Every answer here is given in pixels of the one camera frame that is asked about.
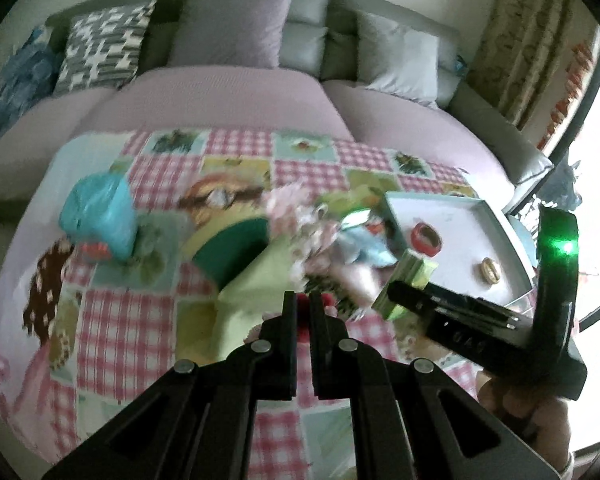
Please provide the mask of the person's right hand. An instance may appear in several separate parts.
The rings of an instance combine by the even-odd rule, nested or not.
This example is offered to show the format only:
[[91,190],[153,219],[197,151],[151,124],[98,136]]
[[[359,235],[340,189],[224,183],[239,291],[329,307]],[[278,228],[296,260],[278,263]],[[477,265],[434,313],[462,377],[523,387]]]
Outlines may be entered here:
[[526,423],[522,434],[530,446],[560,474],[571,479],[574,458],[570,452],[571,428],[568,403],[544,389],[522,390],[506,385],[487,372],[476,379],[478,402],[507,425],[512,420]]

